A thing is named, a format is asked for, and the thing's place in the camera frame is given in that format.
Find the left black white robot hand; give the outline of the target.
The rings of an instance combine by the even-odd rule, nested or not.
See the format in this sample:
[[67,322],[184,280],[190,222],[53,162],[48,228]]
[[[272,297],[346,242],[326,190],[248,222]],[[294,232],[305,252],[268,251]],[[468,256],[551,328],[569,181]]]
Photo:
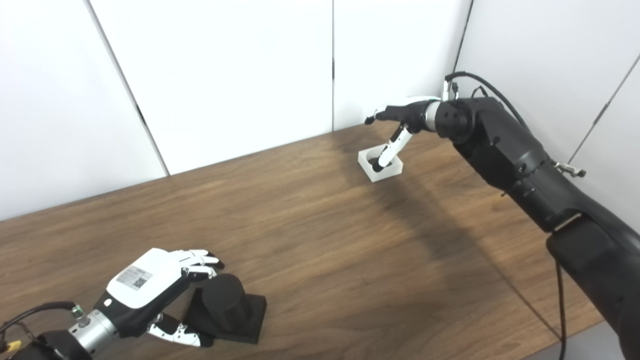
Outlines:
[[212,280],[225,265],[206,249],[152,248],[109,281],[94,309],[120,338],[143,334],[192,347],[212,347],[214,339],[165,313],[190,285]]

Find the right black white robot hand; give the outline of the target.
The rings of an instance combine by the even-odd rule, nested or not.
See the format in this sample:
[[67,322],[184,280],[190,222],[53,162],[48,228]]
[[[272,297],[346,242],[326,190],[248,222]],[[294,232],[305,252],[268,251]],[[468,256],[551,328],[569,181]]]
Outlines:
[[375,173],[381,173],[391,166],[393,159],[415,134],[435,131],[435,112],[441,101],[436,96],[409,96],[400,102],[386,105],[382,110],[377,109],[373,115],[365,118],[365,125],[372,125],[375,121],[398,122],[398,128],[380,155],[368,161]]

